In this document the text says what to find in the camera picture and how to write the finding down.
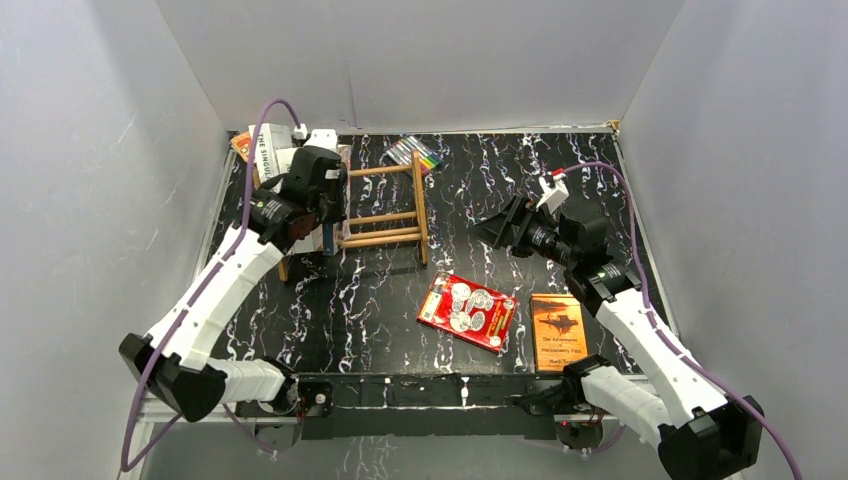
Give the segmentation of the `floral patterned book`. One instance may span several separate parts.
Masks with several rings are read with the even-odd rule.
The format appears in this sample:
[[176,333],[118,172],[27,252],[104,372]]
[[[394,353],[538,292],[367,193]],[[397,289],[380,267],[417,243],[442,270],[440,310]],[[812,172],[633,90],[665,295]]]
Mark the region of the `floral patterned book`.
[[349,227],[350,215],[350,170],[351,170],[351,145],[339,143],[336,146],[337,153],[342,158],[347,173],[342,187],[342,214],[343,219],[333,225],[324,225],[322,230],[324,256],[335,256],[342,249],[343,241],[351,235]]

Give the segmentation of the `white palm leaf book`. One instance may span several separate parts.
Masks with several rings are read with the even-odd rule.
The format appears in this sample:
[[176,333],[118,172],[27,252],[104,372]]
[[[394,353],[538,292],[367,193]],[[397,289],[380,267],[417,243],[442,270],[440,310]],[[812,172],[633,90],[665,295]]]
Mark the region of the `white palm leaf book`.
[[261,183],[289,171],[294,148],[292,130],[285,125],[263,123],[255,144],[254,188],[258,189]]

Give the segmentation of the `red book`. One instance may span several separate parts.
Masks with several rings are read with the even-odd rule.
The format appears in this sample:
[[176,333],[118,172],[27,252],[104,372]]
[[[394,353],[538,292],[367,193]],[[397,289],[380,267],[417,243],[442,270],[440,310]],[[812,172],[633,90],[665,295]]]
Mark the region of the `red book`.
[[419,323],[499,353],[518,307],[515,297],[459,276],[438,272],[421,304]]

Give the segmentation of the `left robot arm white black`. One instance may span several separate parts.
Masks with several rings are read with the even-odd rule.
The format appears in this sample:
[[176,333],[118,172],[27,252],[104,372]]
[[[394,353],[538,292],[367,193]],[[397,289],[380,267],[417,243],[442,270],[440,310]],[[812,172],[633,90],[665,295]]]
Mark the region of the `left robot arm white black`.
[[246,224],[234,222],[189,290],[119,353],[140,383],[188,422],[217,406],[258,401],[275,416],[294,411],[297,378],[275,360],[214,359],[211,351],[249,293],[299,240],[345,218],[347,168],[333,149],[293,149],[287,172],[260,185]]

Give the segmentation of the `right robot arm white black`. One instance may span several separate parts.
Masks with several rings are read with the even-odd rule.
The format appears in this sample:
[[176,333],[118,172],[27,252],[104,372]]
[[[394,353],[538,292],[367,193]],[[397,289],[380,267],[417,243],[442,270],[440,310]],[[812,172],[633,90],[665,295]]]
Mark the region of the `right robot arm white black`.
[[569,292],[637,362],[651,390],[600,355],[563,369],[563,399],[577,414],[599,407],[654,447],[672,479],[726,479],[753,466],[762,426],[752,397],[735,400],[698,372],[697,363],[654,316],[642,281],[608,252],[599,212],[553,216],[515,196],[469,232],[516,257],[539,255],[564,269]]

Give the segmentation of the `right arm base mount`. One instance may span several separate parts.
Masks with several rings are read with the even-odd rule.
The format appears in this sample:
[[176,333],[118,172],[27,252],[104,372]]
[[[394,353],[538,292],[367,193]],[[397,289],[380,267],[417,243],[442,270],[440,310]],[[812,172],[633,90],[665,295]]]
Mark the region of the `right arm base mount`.
[[557,439],[564,450],[584,457],[611,449],[625,433],[625,427],[619,425],[606,439],[603,422],[607,412],[590,405],[576,381],[565,377],[535,377],[527,383],[524,392],[509,395],[506,403],[531,416],[586,415],[584,420],[554,421]]

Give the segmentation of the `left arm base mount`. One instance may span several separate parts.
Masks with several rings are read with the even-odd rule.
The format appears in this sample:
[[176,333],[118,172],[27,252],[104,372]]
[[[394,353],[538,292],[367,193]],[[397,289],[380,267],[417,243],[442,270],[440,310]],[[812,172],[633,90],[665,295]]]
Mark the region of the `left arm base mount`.
[[239,400],[239,417],[269,417],[279,423],[294,422],[292,444],[301,439],[307,418],[326,418],[332,413],[333,386],[330,382],[286,377],[268,399]]

